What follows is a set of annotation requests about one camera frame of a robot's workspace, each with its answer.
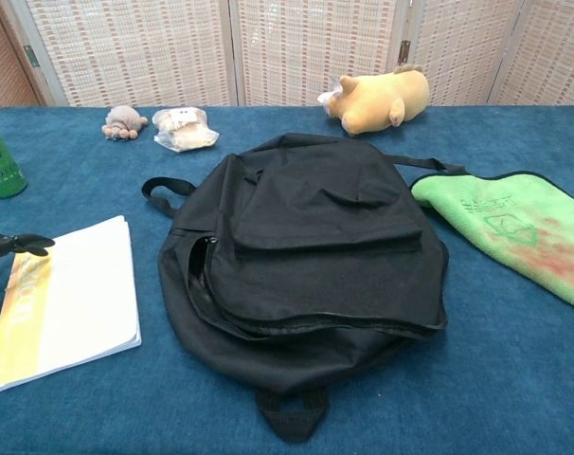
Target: towel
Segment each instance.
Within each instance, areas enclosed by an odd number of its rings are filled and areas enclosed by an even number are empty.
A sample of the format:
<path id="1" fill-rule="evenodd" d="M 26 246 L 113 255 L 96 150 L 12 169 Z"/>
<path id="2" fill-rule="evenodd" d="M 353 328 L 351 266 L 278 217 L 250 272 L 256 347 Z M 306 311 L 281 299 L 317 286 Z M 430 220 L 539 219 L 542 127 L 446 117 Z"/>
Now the towel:
<path id="1" fill-rule="evenodd" d="M 574 197 L 523 172 L 432 174 L 411 190 L 480 250 L 574 305 Z"/>

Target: book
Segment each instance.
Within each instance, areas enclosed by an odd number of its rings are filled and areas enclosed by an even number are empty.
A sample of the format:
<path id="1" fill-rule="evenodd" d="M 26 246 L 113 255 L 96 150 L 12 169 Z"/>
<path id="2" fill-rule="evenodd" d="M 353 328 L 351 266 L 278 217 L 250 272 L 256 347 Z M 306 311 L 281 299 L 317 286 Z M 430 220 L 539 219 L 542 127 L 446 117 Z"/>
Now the book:
<path id="1" fill-rule="evenodd" d="M 0 314 L 0 391 L 141 344 L 123 216 L 17 253 Z"/>

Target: plush toy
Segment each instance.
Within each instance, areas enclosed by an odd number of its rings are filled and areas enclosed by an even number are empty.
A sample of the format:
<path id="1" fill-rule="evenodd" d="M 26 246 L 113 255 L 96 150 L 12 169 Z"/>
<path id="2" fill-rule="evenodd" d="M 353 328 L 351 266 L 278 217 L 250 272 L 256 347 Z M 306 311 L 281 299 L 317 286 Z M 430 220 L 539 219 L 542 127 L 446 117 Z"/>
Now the plush toy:
<path id="1" fill-rule="evenodd" d="M 408 65 L 378 76 L 342 76 L 335 89 L 320 95 L 318 101 L 354 136 L 411 120 L 425 109 L 429 98 L 422 68 Z"/>
<path id="2" fill-rule="evenodd" d="M 141 117 L 133 107 L 115 106 L 106 116 L 101 131 L 110 139 L 135 139 L 147 124 L 148 119 Z"/>

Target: blue carpet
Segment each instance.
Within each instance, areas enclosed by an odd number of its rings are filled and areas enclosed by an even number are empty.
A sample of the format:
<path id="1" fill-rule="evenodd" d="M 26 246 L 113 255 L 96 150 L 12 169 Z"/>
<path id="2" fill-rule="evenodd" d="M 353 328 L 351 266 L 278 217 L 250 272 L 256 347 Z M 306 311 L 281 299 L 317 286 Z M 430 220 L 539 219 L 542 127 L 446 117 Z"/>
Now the blue carpet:
<path id="1" fill-rule="evenodd" d="M 202 365 L 173 335 L 156 270 L 170 220 L 140 187 L 158 175 L 199 184 L 225 155 L 287 132 L 344 133 L 319 107 L 205 110 L 218 142 L 182 155 L 155 144 L 153 126 L 135 141 L 106 140 L 106 109 L 0 110 L 0 133 L 29 183 L 0 200 L 0 232 L 53 237 L 125 215 L 143 340 L 1 392 L 0 453 L 574 453 L 574 307 L 432 213 L 451 256 L 446 332 L 331 386 L 330 412 L 310 442 L 279 440 L 250 387 Z M 482 176 L 541 173 L 574 196 L 574 107 L 430 107 L 359 138 Z M 423 174 L 400 170 L 409 182 Z M 11 260 L 0 259 L 0 306 Z"/>

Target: wicker panel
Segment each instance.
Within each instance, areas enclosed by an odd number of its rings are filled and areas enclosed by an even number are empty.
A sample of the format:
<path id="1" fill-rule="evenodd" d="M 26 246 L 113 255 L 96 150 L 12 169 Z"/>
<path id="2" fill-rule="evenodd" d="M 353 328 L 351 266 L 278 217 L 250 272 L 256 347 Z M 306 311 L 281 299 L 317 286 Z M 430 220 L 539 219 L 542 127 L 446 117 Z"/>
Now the wicker panel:
<path id="1" fill-rule="evenodd" d="M 574 104 L 574 0 L 536 0 L 521 24 L 499 104 Z"/>
<path id="2" fill-rule="evenodd" d="M 39 104 L 0 22 L 0 107 Z"/>
<path id="3" fill-rule="evenodd" d="M 246 104 L 316 104 L 331 76 L 386 71 L 396 0 L 236 3 Z"/>
<path id="4" fill-rule="evenodd" d="M 27 5 L 69 104 L 226 105 L 219 1 Z"/>
<path id="5" fill-rule="evenodd" d="M 519 0 L 424 2 L 414 56 L 431 85 L 434 105 L 487 101 Z"/>

